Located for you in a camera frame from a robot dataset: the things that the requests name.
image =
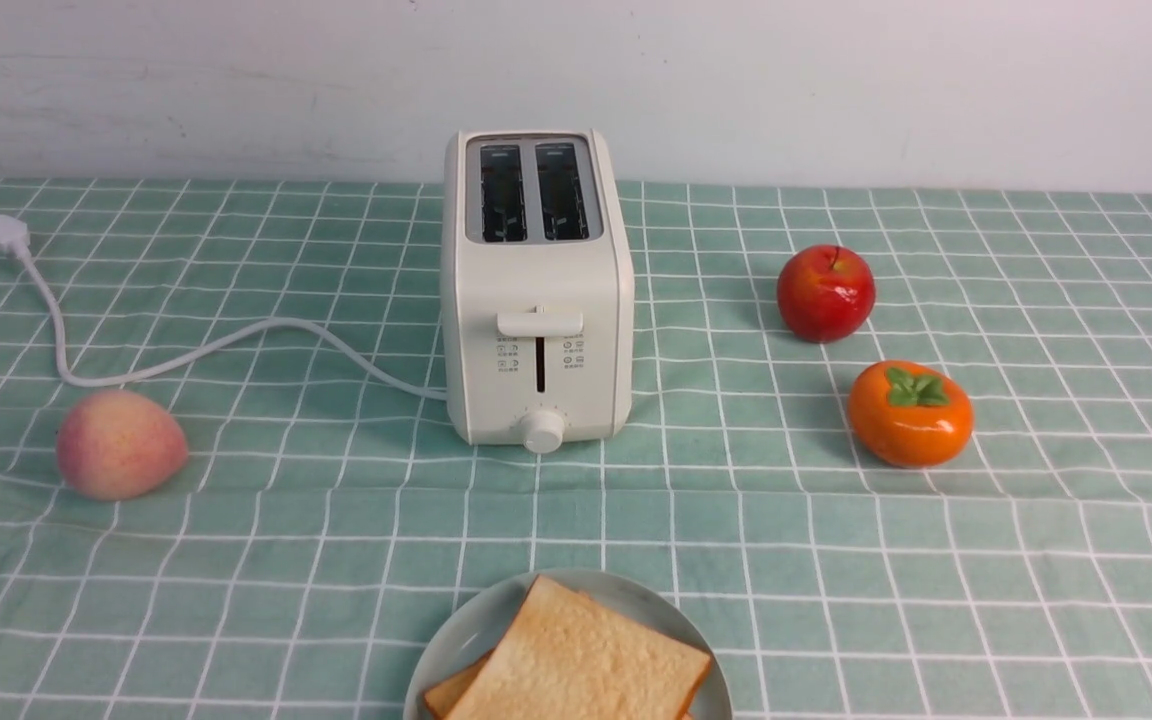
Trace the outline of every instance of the apple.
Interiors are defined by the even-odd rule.
[[[781,319],[797,338],[827,343],[850,336],[874,309],[874,275],[854,250],[812,245],[776,279]]]

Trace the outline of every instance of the persimmon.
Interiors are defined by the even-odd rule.
[[[972,439],[972,399],[931,367],[884,359],[861,372],[847,397],[856,438],[899,468],[953,460]]]

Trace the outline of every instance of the power cord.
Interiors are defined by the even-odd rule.
[[[204,355],[220,350],[221,347],[236,343],[243,340],[243,338],[252,336],[252,334],[273,328],[297,328],[314,333],[317,336],[323,338],[323,340],[335,347],[339,351],[343,353],[343,355],[349,357],[349,359],[355,361],[355,363],[364,369],[365,372],[378,377],[381,381],[387,382],[392,387],[410,392],[415,396],[429,397],[429,400],[447,400],[447,393],[442,391],[416,387],[410,382],[400,381],[396,377],[385,373],[381,369],[369,363],[364,356],[358,355],[351,347],[346,344],[344,341],[340,340],[340,338],[327,332],[324,327],[321,327],[321,325],[316,325],[296,318],[268,318],[267,320],[252,323],[251,325],[247,325],[247,327],[241,331],[229,333],[227,336],[220,338],[220,340],[198,347],[197,350],[185,353],[176,359],[168,359],[166,363],[136,370],[136,372],[127,373],[124,376],[114,376],[108,378],[78,378],[78,376],[69,372],[69,363],[68,359],[65,358],[65,319],[61,318],[60,314],[60,304],[56,302],[55,296],[51,295],[51,290],[47,288],[47,282],[44,278],[41,278],[41,274],[38,273],[38,268],[33,264],[33,256],[29,253],[28,225],[23,223],[22,220],[18,220],[17,218],[0,215],[0,250],[6,253],[15,255],[15,258],[20,260],[20,264],[24,265],[24,270],[26,270],[29,278],[32,279],[33,285],[38,287],[38,291],[41,293],[41,298],[46,301],[47,310],[51,312],[52,327],[55,328],[56,333],[56,370],[60,373],[61,379],[65,379],[68,384],[73,384],[73,386],[109,387],[116,386],[116,384],[143,381],[143,379],[159,376],[168,372],[168,370],[174,370],[179,366],[194,363],[194,361],[199,359]]]

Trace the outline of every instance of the wall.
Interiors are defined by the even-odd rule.
[[[598,127],[623,179],[1152,191],[1152,0],[0,0],[0,174],[439,181]]]

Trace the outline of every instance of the plate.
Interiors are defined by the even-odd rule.
[[[700,630],[677,607],[634,579],[585,568],[524,573],[502,579],[470,598],[434,632],[425,652],[420,653],[412,682],[407,688],[403,720],[434,720],[420,700],[420,695],[497,646],[517,615],[526,589],[531,588],[536,575],[547,575],[573,591],[584,591],[609,611],[620,612],[628,619],[708,652],[710,655],[714,653],[702,637]],[[732,695],[717,659],[708,677],[700,684],[699,691],[696,691],[690,712],[695,720],[732,720]]]

